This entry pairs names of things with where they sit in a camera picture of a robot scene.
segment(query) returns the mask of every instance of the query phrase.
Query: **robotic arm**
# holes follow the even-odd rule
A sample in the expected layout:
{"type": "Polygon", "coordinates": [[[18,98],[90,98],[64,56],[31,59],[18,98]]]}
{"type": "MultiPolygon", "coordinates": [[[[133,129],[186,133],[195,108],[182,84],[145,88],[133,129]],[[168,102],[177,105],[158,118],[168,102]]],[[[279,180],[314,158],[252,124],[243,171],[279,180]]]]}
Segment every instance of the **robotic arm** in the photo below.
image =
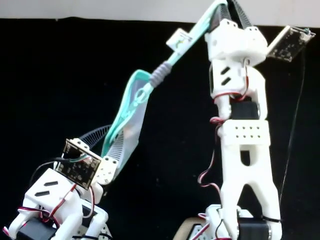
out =
{"type": "MultiPolygon", "coordinates": [[[[219,116],[213,122],[218,124],[223,168],[221,204],[209,206],[203,215],[205,234],[208,239],[219,239],[218,235],[232,240],[281,238],[278,192],[270,164],[265,79],[254,66],[266,57],[290,62],[314,34],[288,26],[268,47],[235,0],[215,0],[190,32],[178,29],[166,43],[174,53],[153,73],[133,73],[112,125],[66,140],[62,157],[25,193],[18,216],[4,228],[10,238],[112,239],[106,225],[108,214],[96,204],[138,145],[150,94],[204,34],[211,62],[210,95],[218,106],[219,116]],[[102,138],[102,153],[97,155],[92,148],[102,138]],[[249,151],[250,166],[242,164],[241,151],[249,151]],[[263,219],[252,218],[237,206],[245,184],[257,195],[263,219]]],[[[199,233],[188,239],[197,239],[199,233]]]]}

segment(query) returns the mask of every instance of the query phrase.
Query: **black wire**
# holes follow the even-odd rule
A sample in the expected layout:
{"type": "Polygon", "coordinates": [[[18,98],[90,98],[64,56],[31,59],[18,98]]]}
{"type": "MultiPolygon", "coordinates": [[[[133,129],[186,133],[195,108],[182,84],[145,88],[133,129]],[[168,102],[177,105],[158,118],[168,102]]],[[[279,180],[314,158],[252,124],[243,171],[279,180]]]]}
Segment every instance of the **black wire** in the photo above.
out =
{"type": "Polygon", "coordinates": [[[43,164],[41,164],[40,166],[38,166],[38,167],[34,170],[33,174],[31,175],[31,178],[30,178],[30,181],[29,181],[29,188],[31,188],[31,186],[34,184],[34,178],[35,178],[37,172],[38,172],[41,168],[43,168],[43,167],[45,167],[45,166],[47,166],[47,165],[53,164],[53,163],[55,163],[55,162],[59,162],[59,163],[61,163],[61,162],[70,162],[71,160],[72,160],[72,159],[66,159],[66,158],[62,158],[62,157],[53,157],[53,158],[50,158],[50,159],[49,159],[48,161],[46,161],[45,163],[43,163],[43,164]]]}
{"type": "Polygon", "coordinates": [[[214,235],[215,235],[215,238],[216,238],[216,239],[219,239],[219,237],[218,237],[218,229],[220,228],[222,222],[223,222],[223,219],[221,219],[219,225],[218,225],[218,226],[216,227],[216,229],[215,229],[214,235]]]}
{"type": "Polygon", "coordinates": [[[107,233],[100,233],[100,236],[107,237],[109,240],[113,240],[113,237],[107,233]]]}
{"type": "MultiPolygon", "coordinates": [[[[110,236],[110,235],[107,234],[107,233],[100,233],[100,236],[107,237],[108,240],[113,240],[113,237],[110,236]]],[[[99,239],[99,238],[96,237],[96,236],[87,236],[87,235],[73,236],[72,238],[74,238],[74,239],[93,239],[93,240],[98,240],[98,239],[99,239]]]]}
{"type": "Polygon", "coordinates": [[[280,196],[279,196],[279,205],[281,207],[281,202],[282,202],[282,196],[284,193],[284,188],[285,188],[285,183],[288,175],[288,166],[290,162],[290,157],[291,157],[291,152],[292,152],[292,145],[293,145],[293,139],[295,135],[295,128],[296,128],[296,122],[297,122],[297,115],[298,115],[298,110],[299,110],[299,105],[300,105],[300,99],[301,95],[304,89],[304,84],[305,84],[305,75],[306,75],[306,49],[304,48],[301,53],[301,64],[302,64],[302,80],[301,80],[301,87],[300,87],[300,92],[299,92],[299,97],[296,102],[296,107],[293,115],[293,120],[292,120],[292,126],[291,126],[291,131],[290,131],[290,137],[289,137],[289,143],[288,143],[288,148],[287,148],[287,160],[285,164],[285,171],[284,171],[284,176],[283,176],[283,181],[281,184],[281,189],[280,189],[280,196]]]}
{"type": "Polygon", "coordinates": [[[99,240],[98,237],[95,237],[95,236],[86,236],[86,235],[83,235],[83,236],[73,236],[72,238],[73,238],[73,239],[93,239],[93,240],[99,240]]]}

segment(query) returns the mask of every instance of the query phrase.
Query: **white plastic part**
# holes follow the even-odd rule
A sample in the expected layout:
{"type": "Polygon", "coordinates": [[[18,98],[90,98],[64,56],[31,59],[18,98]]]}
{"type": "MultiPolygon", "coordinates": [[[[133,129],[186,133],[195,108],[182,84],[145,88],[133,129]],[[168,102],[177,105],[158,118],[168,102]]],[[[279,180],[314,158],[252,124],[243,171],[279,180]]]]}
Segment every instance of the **white plastic part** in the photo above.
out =
{"type": "MultiPolygon", "coordinates": [[[[237,208],[237,213],[241,218],[253,218],[252,214],[246,210],[241,209],[239,206],[237,208]]],[[[230,235],[226,229],[223,219],[223,210],[220,204],[212,204],[207,207],[206,211],[206,223],[210,224],[209,229],[206,231],[209,236],[216,238],[216,233],[219,238],[230,238],[230,235]]]]}
{"type": "MultiPolygon", "coordinates": [[[[90,202],[82,200],[82,204],[85,207],[87,207],[88,209],[91,209],[90,202]]],[[[105,237],[99,236],[100,233],[108,234],[111,236],[111,233],[110,233],[108,226],[106,224],[106,222],[109,219],[107,212],[98,206],[94,206],[94,212],[95,212],[95,216],[92,218],[92,221],[90,222],[89,227],[85,227],[85,226],[81,225],[78,228],[75,236],[86,235],[86,236],[90,236],[90,237],[99,237],[100,240],[106,240],[105,237]]]]}
{"type": "MultiPolygon", "coordinates": [[[[227,120],[218,130],[221,138],[223,184],[220,197],[223,218],[233,240],[238,238],[237,204],[244,185],[252,187],[268,218],[280,220],[278,191],[270,161],[270,135],[265,120],[227,120]],[[241,161],[241,151],[249,151],[250,165],[241,161]]],[[[272,240],[280,240],[280,223],[268,222],[272,240]]]]}
{"type": "MultiPolygon", "coordinates": [[[[23,207],[44,207],[51,212],[70,191],[73,183],[58,172],[48,168],[47,171],[25,193],[23,207]]],[[[16,239],[18,230],[36,212],[21,211],[11,223],[8,232],[11,238],[16,239]]],[[[71,239],[82,224],[82,201],[76,191],[70,192],[63,205],[56,211],[54,217],[60,223],[60,228],[52,240],[71,239]]]]}
{"type": "MultiPolygon", "coordinates": [[[[94,204],[99,204],[104,194],[104,189],[98,182],[95,181],[92,181],[91,187],[94,193],[94,204]]],[[[90,203],[92,202],[90,190],[85,190],[83,187],[80,186],[77,186],[76,189],[79,191],[81,199],[87,200],[90,203]]]]}
{"type": "Polygon", "coordinates": [[[205,40],[208,46],[208,57],[212,59],[230,59],[242,62],[244,56],[255,66],[266,59],[268,43],[255,26],[241,29],[236,22],[223,19],[220,25],[205,40]]]}
{"type": "Polygon", "coordinates": [[[107,185],[114,179],[119,161],[106,156],[102,159],[99,168],[93,178],[100,185],[107,185]]]}
{"type": "Polygon", "coordinates": [[[220,212],[221,210],[221,205],[220,204],[212,204],[209,207],[207,207],[205,213],[206,213],[206,223],[209,223],[209,229],[208,233],[210,236],[216,238],[216,229],[217,229],[217,236],[219,238],[230,238],[229,233],[225,227],[225,224],[221,222],[221,216],[220,212]]]}
{"type": "Polygon", "coordinates": [[[183,55],[189,49],[192,39],[188,32],[178,28],[166,44],[176,53],[183,55]]]}
{"type": "MultiPolygon", "coordinates": [[[[226,120],[218,130],[223,173],[220,191],[223,223],[232,240],[236,240],[239,235],[237,204],[244,185],[253,189],[265,217],[281,219],[278,191],[272,177],[269,125],[265,120],[268,114],[265,79],[253,68],[266,59],[267,41],[256,27],[239,29],[235,22],[227,19],[207,33],[205,39],[213,66],[210,94],[218,107],[219,117],[226,120]],[[246,95],[257,103],[259,120],[231,120],[230,96],[221,94],[243,94],[246,76],[249,82],[246,95]],[[242,163],[241,151],[249,151],[249,166],[242,163]]],[[[215,226],[218,215],[211,209],[208,214],[215,226]]],[[[267,223],[272,231],[271,240],[280,240],[281,223],[267,223]]]]}

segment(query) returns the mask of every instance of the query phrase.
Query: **red wire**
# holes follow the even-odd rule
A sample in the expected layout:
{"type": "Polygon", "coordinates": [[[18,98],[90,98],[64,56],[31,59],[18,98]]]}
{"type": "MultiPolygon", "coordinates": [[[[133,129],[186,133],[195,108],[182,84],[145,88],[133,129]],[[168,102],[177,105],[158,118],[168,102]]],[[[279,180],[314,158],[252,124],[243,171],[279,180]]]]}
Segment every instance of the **red wire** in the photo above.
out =
{"type": "Polygon", "coordinates": [[[55,215],[55,213],[58,211],[58,209],[65,203],[66,201],[66,196],[68,193],[72,192],[73,190],[76,189],[76,184],[73,184],[72,188],[66,193],[66,195],[64,196],[64,198],[59,202],[59,204],[52,210],[52,212],[49,215],[49,218],[52,217],[53,215],[55,215]]]}
{"type": "Polygon", "coordinates": [[[198,231],[197,234],[196,234],[191,240],[196,240],[196,239],[198,239],[208,228],[209,228],[209,223],[207,223],[206,225],[204,225],[204,227],[201,228],[201,230],[198,231]]]}
{"type": "Polygon", "coordinates": [[[26,206],[21,206],[18,208],[18,210],[25,210],[25,211],[29,211],[29,212],[39,212],[40,219],[42,219],[45,223],[47,223],[50,219],[52,219],[54,224],[56,225],[56,228],[58,229],[60,227],[58,220],[54,216],[48,217],[50,215],[50,213],[47,210],[36,209],[36,208],[31,208],[31,207],[26,207],[26,206]]]}

